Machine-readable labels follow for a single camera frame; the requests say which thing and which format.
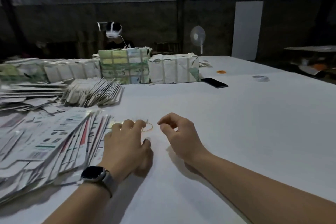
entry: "barcode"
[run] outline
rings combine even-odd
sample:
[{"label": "barcode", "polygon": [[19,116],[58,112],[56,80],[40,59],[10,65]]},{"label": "barcode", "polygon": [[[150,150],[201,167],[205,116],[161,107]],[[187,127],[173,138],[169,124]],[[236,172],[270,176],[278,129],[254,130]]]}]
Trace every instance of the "barcode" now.
[{"label": "barcode", "polygon": [[33,151],[28,158],[32,160],[41,160],[47,153],[47,151]]}]

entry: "smartphone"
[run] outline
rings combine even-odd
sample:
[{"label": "smartphone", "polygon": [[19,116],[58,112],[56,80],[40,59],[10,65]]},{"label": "smartphone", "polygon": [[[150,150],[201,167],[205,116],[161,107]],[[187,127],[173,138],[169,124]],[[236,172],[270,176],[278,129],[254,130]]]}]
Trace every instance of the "smartphone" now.
[{"label": "smartphone", "polygon": [[201,79],[201,82],[206,82],[207,84],[210,84],[211,86],[214,86],[217,89],[229,87],[229,85],[222,83],[220,81],[217,81],[213,78],[203,78]]}]

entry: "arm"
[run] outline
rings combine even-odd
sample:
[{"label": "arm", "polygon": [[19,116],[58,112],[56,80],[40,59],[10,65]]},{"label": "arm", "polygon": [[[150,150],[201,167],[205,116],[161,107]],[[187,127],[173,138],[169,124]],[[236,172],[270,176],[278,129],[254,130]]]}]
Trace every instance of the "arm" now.
[{"label": "arm", "polygon": [[253,223],[335,222],[335,203],[211,154],[201,143],[193,123],[186,118],[170,113],[158,124],[175,153]]},{"label": "arm", "polygon": [[[122,125],[114,124],[112,132],[104,137],[103,159],[98,166],[110,171],[118,183],[131,172],[145,175],[151,167],[151,143],[145,139],[141,145],[140,141],[141,129],[145,126],[142,120],[136,123],[125,120]],[[110,194],[105,188],[83,183],[43,224],[92,223],[109,199]]]}]

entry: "table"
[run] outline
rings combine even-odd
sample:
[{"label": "table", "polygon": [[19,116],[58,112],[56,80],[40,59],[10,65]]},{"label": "table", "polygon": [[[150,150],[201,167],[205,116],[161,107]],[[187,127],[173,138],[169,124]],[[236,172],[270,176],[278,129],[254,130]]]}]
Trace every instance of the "table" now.
[{"label": "table", "polygon": [[[219,62],[220,57],[214,58],[214,68],[202,70],[210,69],[209,74],[218,67],[226,70],[227,74],[213,78],[228,84],[227,88],[216,89],[203,82],[126,85],[120,105],[106,108],[120,120],[148,119],[154,125],[144,133],[152,142],[154,160],[145,180],[130,176],[120,185],[101,216],[103,223],[247,222],[173,153],[155,125],[169,112],[192,120],[204,145],[214,154],[336,202],[336,86],[223,57],[236,64],[229,67]],[[251,76],[255,73],[270,81],[255,81]],[[15,200],[0,208],[0,221],[39,224],[75,188],[49,188],[35,197]]]}]

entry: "white fan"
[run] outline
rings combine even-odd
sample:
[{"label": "white fan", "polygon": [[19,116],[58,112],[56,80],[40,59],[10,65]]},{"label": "white fan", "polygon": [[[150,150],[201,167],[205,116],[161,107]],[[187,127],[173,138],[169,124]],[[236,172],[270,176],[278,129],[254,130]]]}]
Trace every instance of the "white fan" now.
[{"label": "white fan", "polygon": [[201,47],[201,55],[202,55],[203,54],[203,43],[205,40],[205,31],[201,26],[196,26],[191,30],[190,40],[193,45]]}]

